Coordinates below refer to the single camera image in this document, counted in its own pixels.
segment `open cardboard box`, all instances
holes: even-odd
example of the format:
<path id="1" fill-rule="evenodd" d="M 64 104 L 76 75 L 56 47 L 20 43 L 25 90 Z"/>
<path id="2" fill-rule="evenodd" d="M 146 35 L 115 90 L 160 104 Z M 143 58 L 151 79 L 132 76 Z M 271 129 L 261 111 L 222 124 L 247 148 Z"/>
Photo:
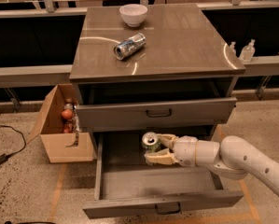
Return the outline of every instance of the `open cardboard box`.
<path id="1" fill-rule="evenodd" d="M 79 133 L 78 145 L 68 147 L 75 142 L 76 134 L 63 133 L 62 111 L 66 103 L 77 103 L 73 85 L 57 85 L 46 96 L 28 142 L 39 135 L 50 162 L 93 161 L 96 148 L 88 133 Z"/>

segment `white bowl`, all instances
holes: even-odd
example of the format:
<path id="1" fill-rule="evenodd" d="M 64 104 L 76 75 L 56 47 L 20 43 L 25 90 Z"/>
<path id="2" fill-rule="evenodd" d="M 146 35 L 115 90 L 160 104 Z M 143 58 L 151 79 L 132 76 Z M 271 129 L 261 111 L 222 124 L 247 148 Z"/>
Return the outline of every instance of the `white bowl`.
<path id="1" fill-rule="evenodd" d="M 120 17 L 131 27 L 139 26 L 145 19 L 147 7 L 140 4 L 128 4 L 120 7 Z"/>

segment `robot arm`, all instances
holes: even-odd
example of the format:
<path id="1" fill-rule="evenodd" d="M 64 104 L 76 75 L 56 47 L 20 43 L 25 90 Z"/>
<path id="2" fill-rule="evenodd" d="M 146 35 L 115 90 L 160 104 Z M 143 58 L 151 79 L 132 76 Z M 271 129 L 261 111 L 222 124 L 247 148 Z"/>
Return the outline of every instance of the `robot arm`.
<path id="1" fill-rule="evenodd" d="M 190 136 L 154 135 L 167 148 L 147 153 L 147 162 L 206 167 L 217 175 L 231 179 L 243 179 L 249 173 L 279 196 L 279 163 L 240 137 L 228 136 L 220 145 Z"/>

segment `gray cabinet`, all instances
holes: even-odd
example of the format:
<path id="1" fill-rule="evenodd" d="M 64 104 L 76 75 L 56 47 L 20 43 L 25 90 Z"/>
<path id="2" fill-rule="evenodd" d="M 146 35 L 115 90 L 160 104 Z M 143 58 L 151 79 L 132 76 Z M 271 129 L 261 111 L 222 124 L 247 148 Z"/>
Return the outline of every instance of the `gray cabinet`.
<path id="1" fill-rule="evenodd" d="M 146 46 L 117 60 L 116 41 L 138 32 Z M 228 120 L 236 102 L 230 93 L 243 72 L 195 5 L 148 7 L 137 29 L 122 22 L 118 7 L 90 7 L 70 75 L 80 125 L 95 134 L 99 150 L 95 200 L 84 206 L 88 217 L 170 214 L 238 202 L 243 194 L 223 189 L 207 169 L 147 165 L 140 140 L 147 131 L 209 139 Z"/>

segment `soda can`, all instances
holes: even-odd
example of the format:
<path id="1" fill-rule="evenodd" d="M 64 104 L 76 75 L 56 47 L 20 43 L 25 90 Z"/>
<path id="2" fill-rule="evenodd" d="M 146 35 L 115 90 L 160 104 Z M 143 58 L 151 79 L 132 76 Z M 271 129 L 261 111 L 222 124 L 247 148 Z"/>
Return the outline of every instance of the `soda can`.
<path id="1" fill-rule="evenodd" d="M 148 149 L 151 152 L 159 151 L 160 140 L 158 136 L 153 132 L 145 133 L 142 137 L 142 147 Z"/>
<path id="2" fill-rule="evenodd" d="M 119 60 L 123 60 L 134 54 L 145 44 L 146 37 L 139 33 L 116 45 L 114 47 L 114 54 Z"/>

